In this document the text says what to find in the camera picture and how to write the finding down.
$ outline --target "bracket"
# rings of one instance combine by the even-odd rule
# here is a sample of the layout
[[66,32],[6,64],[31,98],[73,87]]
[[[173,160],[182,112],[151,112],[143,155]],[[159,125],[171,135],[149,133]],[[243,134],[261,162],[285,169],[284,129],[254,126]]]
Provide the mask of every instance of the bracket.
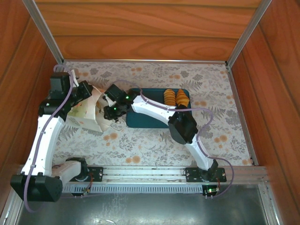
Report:
[[[102,182],[102,178],[103,178],[103,167],[93,167],[93,166],[88,166],[88,175],[83,178],[82,180],[79,180],[77,178],[73,178],[72,180],[70,180],[70,182],[90,182],[91,179],[93,179],[93,182]],[[82,196],[87,194],[89,191],[87,191],[86,189],[82,189],[82,193],[72,193],[73,196]]]
[[224,168],[217,168],[213,173],[213,176],[207,179],[207,171],[202,170],[198,167],[187,167],[185,169],[186,181],[190,182],[217,182],[218,179],[220,182],[226,182],[226,173]]

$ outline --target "black mount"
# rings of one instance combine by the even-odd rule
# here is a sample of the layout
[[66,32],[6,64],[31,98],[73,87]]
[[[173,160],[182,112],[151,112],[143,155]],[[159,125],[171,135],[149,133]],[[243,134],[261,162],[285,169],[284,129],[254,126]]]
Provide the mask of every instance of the black mount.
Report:
[[81,164],[81,171],[80,174],[75,176],[74,178],[77,178],[79,180],[84,179],[86,176],[88,176],[88,164],[85,161],[85,158],[82,157],[71,157],[71,158],[67,158],[67,161],[78,161]]
[[186,181],[190,182],[226,182],[225,169],[219,167],[218,163],[214,159],[211,167],[206,171],[199,167],[187,167],[185,169]]
[[[24,187],[27,175],[13,175],[10,180],[11,187],[16,191],[19,197],[24,200]],[[62,192],[62,182],[59,177],[48,177],[38,175],[31,176],[27,200],[37,202],[56,202]]]
[[129,90],[128,94],[118,88],[115,84],[112,84],[105,92],[105,96],[110,98],[116,104],[113,106],[106,106],[104,110],[104,118],[107,120],[118,120],[119,117],[125,115],[130,110],[133,100],[136,96],[140,95],[139,92]]
[[[84,178],[78,178],[78,177],[74,177],[72,180],[70,180],[70,182],[90,182],[91,179],[93,179],[93,182],[102,182],[102,178],[103,178],[103,167],[99,167],[99,166],[88,166],[87,167],[88,170],[88,176],[84,177]],[[90,188],[89,190],[84,188],[82,189],[81,193],[72,193],[73,196],[83,196],[85,195],[87,192],[90,192]]]
[[[179,105],[176,109],[187,109]],[[197,122],[192,114],[187,112],[175,112],[168,121],[171,137],[179,144],[191,144],[194,136],[198,133]]]

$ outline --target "wood grain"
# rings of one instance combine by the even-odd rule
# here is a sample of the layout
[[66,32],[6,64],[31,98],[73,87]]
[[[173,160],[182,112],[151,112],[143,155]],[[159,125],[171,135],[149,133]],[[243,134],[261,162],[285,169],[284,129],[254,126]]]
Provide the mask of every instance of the wood grain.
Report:
[[47,46],[41,34],[30,20],[0,84],[0,105],[4,109],[0,111],[0,165],[3,165],[7,157],[24,116],[46,50]]
[[258,7],[261,0],[36,0],[37,3],[138,3],[138,4],[172,4],[172,5],[200,5],[226,7]]
[[239,55],[232,67],[232,74],[259,164],[267,167],[281,216],[285,224],[297,224],[300,221],[299,210],[285,179],[286,175],[281,167],[280,158],[276,154],[272,136],[258,103],[242,54]]
[[294,0],[276,0],[260,21],[283,80],[300,112],[300,7]]
[[16,173],[20,164],[24,164],[29,155],[38,125],[38,107],[42,100],[47,97],[50,89],[50,76],[53,66],[56,64],[55,58],[50,50],[47,50],[42,67],[38,73],[35,85],[28,101],[28,106],[24,109],[23,118],[15,134],[13,144],[5,161],[5,166],[0,172],[0,209],[4,207],[4,199],[10,190],[10,178]]
[[0,2],[0,81],[28,21],[29,14],[22,1]]
[[255,11],[121,4],[41,4],[38,7],[55,36],[172,35],[238,39]]
[[300,116],[259,27],[248,40],[243,55],[288,185],[300,208],[300,173],[295,174],[300,171]]
[[236,40],[194,37],[56,37],[65,59],[226,60]]

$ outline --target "teal tray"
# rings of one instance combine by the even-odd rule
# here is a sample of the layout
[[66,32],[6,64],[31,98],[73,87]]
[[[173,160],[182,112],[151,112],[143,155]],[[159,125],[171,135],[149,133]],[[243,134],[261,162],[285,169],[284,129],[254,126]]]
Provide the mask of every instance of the teal tray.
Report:
[[[145,97],[150,98],[154,101],[164,103],[164,92],[168,88],[142,88],[142,93]],[[138,88],[132,88],[131,90],[140,91]],[[178,88],[172,88],[172,90],[177,94]],[[189,92],[183,89],[186,96],[189,98]],[[127,112],[126,124],[130,128],[168,128],[163,122],[147,116],[142,113],[136,113],[133,111]]]

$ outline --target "patterned fabric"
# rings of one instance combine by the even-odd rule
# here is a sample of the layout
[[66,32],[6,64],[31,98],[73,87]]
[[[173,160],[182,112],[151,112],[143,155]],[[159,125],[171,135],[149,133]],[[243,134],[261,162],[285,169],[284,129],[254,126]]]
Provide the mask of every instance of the patterned fabric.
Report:
[[[67,66],[76,69],[80,80],[103,89],[118,79],[143,88],[187,89],[192,107],[206,107],[214,113],[213,122],[201,136],[210,155],[233,165],[251,165],[224,65],[68,62]],[[122,82],[117,85],[124,90],[132,88]],[[199,128],[209,121],[205,112],[194,111],[193,116]],[[90,165],[195,165],[189,151],[171,138],[168,129],[128,128],[124,121],[113,123],[104,133],[66,125],[53,163],[75,156],[85,157]]]

